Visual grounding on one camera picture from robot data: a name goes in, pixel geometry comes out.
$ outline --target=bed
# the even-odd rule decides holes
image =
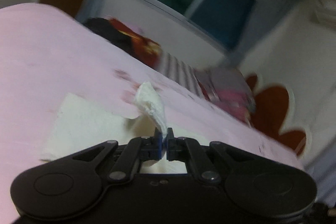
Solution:
[[[17,218],[9,193],[11,182],[41,164],[41,146],[68,93],[114,114],[137,117],[138,109],[125,96],[135,92],[134,83],[150,81],[165,104],[168,122],[208,140],[302,168],[290,149],[130,57],[56,8],[21,4],[1,9],[0,41],[2,223]]]
[[[238,70],[221,66],[196,70],[144,37],[140,27],[116,18],[89,18],[84,26],[197,97],[244,123],[249,122],[250,111],[255,108],[254,99]]]

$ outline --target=black cloth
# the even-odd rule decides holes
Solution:
[[[107,19],[89,18],[83,25],[136,58],[132,39],[128,35],[119,32]]]

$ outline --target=metal screw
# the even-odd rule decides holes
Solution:
[[[213,180],[218,179],[218,177],[219,177],[219,174],[214,171],[205,171],[202,173],[202,178],[206,180],[213,181]]]
[[[115,171],[110,174],[110,179],[113,180],[123,180],[126,177],[126,174],[121,171]]]

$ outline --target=pink cloth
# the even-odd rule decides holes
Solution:
[[[246,117],[249,112],[247,109],[249,97],[246,93],[232,90],[216,90],[216,94],[219,101],[212,102],[214,105],[229,113],[239,121],[246,122]]]
[[[235,120],[93,34],[63,12],[39,4],[0,10],[0,218],[18,217],[9,188],[39,154],[67,93],[135,117],[125,97],[150,81],[167,121],[246,151],[301,168],[289,149]]]

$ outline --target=circular cap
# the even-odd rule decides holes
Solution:
[[[219,175],[218,173],[214,172],[214,171],[206,171],[202,173],[202,178],[209,180],[209,181],[213,181],[218,179]]]
[[[42,195],[62,195],[68,192],[74,184],[74,180],[61,173],[47,174],[35,181],[35,189]]]
[[[305,172],[258,160],[240,164],[226,179],[225,190],[246,211],[276,219],[301,214],[316,197],[315,182]]]
[[[102,192],[100,177],[83,161],[40,165],[21,173],[10,193],[18,210],[38,219],[77,214],[93,204]]]
[[[123,180],[126,177],[126,174],[121,171],[112,172],[109,177],[113,180]]]

